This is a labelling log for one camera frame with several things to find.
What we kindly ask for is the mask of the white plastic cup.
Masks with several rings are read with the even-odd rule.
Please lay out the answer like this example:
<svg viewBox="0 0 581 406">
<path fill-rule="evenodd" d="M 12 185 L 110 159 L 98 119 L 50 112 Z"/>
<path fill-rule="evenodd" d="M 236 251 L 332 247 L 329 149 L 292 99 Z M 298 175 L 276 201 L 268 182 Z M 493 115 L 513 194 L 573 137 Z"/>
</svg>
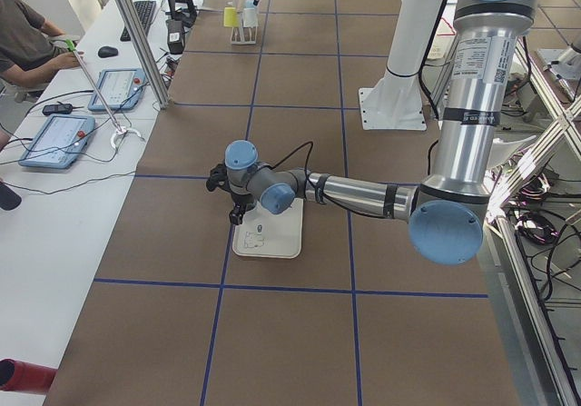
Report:
<svg viewBox="0 0 581 406">
<path fill-rule="evenodd" d="M 258 27 L 258 12 L 255 7 L 247 7 L 242 10 L 242 25 L 244 28 Z"/>
</svg>

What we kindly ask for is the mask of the yellow plastic cup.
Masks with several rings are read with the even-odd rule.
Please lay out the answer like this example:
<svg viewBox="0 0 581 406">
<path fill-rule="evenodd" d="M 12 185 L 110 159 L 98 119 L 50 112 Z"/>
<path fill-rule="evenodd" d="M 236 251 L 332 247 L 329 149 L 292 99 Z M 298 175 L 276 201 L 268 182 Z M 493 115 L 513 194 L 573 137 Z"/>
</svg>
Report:
<svg viewBox="0 0 581 406">
<path fill-rule="evenodd" d="M 238 11 L 235 7 L 227 6 L 223 9 L 223 26 L 230 28 L 239 26 Z"/>
</svg>

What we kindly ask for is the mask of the cream plastic tray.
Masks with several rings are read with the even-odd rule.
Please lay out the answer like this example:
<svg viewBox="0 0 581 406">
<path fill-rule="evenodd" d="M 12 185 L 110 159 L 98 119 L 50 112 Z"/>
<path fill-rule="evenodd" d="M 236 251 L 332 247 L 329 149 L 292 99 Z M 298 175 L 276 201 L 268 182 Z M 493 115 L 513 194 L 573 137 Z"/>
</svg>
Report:
<svg viewBox="0 0 581 406">
<path fill-rule="evenodd" d="M 302 199 L 295 199 L 278 215 L 258 203 L 235 227 L 232 249 L 239 256 L 296 258 L 301 251 L 302 223 Z"/>
</svg>

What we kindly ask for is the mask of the black power box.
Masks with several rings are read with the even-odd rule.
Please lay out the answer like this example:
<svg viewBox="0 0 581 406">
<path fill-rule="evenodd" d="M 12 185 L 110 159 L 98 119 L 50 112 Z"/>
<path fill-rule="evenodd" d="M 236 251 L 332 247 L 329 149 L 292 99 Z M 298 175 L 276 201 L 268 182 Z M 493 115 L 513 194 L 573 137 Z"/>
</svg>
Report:
<svg viewBox="0 0 581 406">
<path fill-rule="evenodd" d="M 185 32 L 181 20 L 167 19 L 167 47 L 171 54 L 182 54 L 185 47 Z"/>
</svg>

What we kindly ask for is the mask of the black keyboard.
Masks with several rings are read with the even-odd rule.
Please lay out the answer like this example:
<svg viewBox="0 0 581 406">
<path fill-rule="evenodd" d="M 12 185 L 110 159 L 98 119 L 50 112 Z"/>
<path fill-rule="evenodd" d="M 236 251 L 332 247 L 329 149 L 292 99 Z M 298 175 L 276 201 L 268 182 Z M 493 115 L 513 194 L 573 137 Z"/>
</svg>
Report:
<svg viewBox="0 0 581 406">
<path fill-rule="evenodd" d="M 157 3 L 153 0 L 138 0 L 133 1 L 133 7 L 135 13 L 138 17 L 138 22 L 141 25 L 145 38 L 148 36 L 151 25 L 153 23 L 153 18 L 155 15 Z M 127 26 L 123 28 L 123 31 L 120 35 L 121 42 L 129 42 L 131 41 L 131 36 Z"/>
</svg>

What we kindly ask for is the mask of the grabber reaching stick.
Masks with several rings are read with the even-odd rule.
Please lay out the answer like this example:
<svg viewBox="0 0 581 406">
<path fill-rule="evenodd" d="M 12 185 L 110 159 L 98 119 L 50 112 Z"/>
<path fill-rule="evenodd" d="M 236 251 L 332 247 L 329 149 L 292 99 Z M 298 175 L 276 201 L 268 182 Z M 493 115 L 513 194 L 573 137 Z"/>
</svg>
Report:
<svg viewBox="0 0 581 406">
<path fill-rule="evenodd" d="M 93 88 L 94 92 L 96 93 L 98 99 L 103 104 L 103 107 L 109 116 L 109 120 L 112 122 L 112 124 L 114 126 L 114 133 L 112 134 L 111 139 L 110 139 L 110 143 L 111 143 L 112 148 L 115 151 L 117 151 L 119 149 L 119 144 L 121 143 L 123 138 L 128 134 L 135 134 L 140 140 L 144 141 L 145 138 L 137 129 L 134 129 L 132 127 L 123 126 L 117 120 L 116 115 L 111 110 L 108 103 L 106 102 L 105 97 L 102 95 L 97 83 L 92 78 L 82 56 L 77 51 L 76 46 L 74 45 L 73 41 L 70 39 L 65 39 L 64 42 L 67 46 L 68 51 L 71 52 L 74 55 L 74 57 L 76 58 L 78 64 L 80 65 L 81 69 L 84 72 L 86 79 L 89 81 L 89 83 L 90 83 L 91 87 Z"/>
</svg>

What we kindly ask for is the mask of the far blue teach pendant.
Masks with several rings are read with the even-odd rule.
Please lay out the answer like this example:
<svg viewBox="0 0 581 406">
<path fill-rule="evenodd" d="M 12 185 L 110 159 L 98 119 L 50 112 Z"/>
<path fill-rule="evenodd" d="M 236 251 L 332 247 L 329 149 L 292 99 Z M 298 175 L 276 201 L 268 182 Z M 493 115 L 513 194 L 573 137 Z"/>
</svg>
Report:
<svg viewBox="0 0 581 406">
<path fill-rule="evenodd" d="M 143 69 L 106 69 L 99 74 L 97 86 L 112 111 L 131 110 L 139 102 L 146 75 Z"/>
</svg>

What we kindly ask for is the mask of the blue teach pendant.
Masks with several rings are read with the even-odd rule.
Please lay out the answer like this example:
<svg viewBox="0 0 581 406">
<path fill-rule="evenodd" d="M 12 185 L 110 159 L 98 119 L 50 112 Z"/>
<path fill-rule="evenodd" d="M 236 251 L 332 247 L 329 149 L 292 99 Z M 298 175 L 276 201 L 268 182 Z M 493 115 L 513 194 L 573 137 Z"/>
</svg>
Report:
<svg viewBox="0 0 581 406">
<path fill-rule="evenodd" d="M 131 110 L 139 102 L 146 75 L 143 69 L 106 69 L 99 74 L 97 86 L 112 111 Z"/>
<path fill-rule="evenodd" d="M 50 115 L 18 163 L 24 167 L 64 170 L 79 157 L 95 128 L 92 116 Z"/>
</svg>

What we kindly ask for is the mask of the black computer mouse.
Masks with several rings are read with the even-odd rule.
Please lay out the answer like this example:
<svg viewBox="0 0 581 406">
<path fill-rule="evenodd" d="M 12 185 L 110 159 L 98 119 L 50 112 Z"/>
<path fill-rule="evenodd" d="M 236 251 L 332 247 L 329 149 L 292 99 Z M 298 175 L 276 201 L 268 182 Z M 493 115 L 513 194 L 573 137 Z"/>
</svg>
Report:
<svg viewBox="0 0 581 406">
<path fill-rule="evenodd" d="M 114 57 L 117 56 L 119 54 L 119 51 L 117 48 L 109 46 L 109 45 L 104 45 L 102 47 L 99 48 L 97 55 L 100 58 L 109 58 L 109 57 Z"/>
</svg>

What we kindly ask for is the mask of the near blue teach pendant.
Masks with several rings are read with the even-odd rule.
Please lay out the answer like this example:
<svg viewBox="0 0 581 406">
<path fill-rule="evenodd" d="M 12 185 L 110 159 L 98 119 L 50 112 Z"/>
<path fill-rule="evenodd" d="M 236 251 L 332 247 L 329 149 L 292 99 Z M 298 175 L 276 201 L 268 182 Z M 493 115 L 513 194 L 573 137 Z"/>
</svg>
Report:
<svg viewBox="0 0 581 406">
<path fill-rule="evenodd" d="M 24 167 L 64 170 L 79 157 L 95 128 L 92 116 L 50 115 L 18 163 Z"/>
</svg>

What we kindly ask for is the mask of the seated person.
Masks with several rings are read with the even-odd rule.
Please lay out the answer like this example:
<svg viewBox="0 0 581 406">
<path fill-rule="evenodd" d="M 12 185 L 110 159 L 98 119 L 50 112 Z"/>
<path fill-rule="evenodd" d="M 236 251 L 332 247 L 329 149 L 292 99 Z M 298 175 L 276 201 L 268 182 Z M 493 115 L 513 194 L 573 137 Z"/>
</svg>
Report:
<svg viewBox="0 0 581 406">
<path fill-rule="evenodd" d="M 49 39 L 64 31 L 22 0 L 1 0 L 1 78 L 35 88 L 79 66 L 73 53 Z"/>
</svg>

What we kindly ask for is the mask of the white chair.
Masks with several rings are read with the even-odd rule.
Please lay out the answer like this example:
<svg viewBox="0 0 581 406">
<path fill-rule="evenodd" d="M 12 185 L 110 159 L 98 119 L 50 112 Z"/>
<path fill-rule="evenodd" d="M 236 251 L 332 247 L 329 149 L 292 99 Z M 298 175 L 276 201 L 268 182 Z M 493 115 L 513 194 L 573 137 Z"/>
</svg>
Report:
<svg viewBox="0 0 581 406">
<path fill-rule="evenodd" d="M 524 150 L 535 142 L 537 137 L 531 135 L 521 140 L 504 141 L 500 138 L 494 138 L 491 145 L 491 150 L 487 160 L 487 169 L 493 169 L 505 163 L 515 153 Z"/>
</svg>

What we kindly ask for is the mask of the red cylinder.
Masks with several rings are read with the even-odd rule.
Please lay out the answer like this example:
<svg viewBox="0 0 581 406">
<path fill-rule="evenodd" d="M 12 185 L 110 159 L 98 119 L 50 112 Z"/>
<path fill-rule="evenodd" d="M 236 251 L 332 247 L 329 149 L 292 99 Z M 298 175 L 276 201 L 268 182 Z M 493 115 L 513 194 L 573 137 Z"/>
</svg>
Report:
<svg viewBox="0 0 581 406">
<path fill-rule="evenodd" d="M 13 359 L 1 360 L 1 390 L 46 395 L 57 369 Z"/>
</svg>

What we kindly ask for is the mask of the aluminium frame post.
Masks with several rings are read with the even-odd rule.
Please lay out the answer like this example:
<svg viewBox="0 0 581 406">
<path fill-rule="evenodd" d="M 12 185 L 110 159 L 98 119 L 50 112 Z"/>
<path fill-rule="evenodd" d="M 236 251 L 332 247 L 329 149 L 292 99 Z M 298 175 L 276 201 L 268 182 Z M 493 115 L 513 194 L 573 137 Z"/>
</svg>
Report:
<svg viewBox="0 0 581 406">
<path fill-rule="evenodd" d="M 154 61 L 147 37 L 145 38 L 143 29 L 138 22 L 138 17 L 133 7 L 133 0 L 115 0 L 115 2 L 124 25 L 129 30 L 133 48 L 153 89 L 155 99 L 159 107 L 163 110 L 169 104 L 167 87 L 162 79 L 162 74 L 158 70 L 157 63 Z"/>
</svg>

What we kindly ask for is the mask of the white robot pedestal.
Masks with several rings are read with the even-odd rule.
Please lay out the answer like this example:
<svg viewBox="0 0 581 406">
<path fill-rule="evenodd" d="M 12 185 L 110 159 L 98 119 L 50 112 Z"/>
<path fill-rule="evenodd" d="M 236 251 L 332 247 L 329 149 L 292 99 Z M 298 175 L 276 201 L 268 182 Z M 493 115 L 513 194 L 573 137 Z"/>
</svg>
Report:
<svg viewBox="0 0 581 406">
<path fill-rule="evenodd" d="M 402 0 L 385 74 L 372 88 L 359 89 L 365 130 L 426 129 L 419 74 L 446 0 Z"/>
</svg>

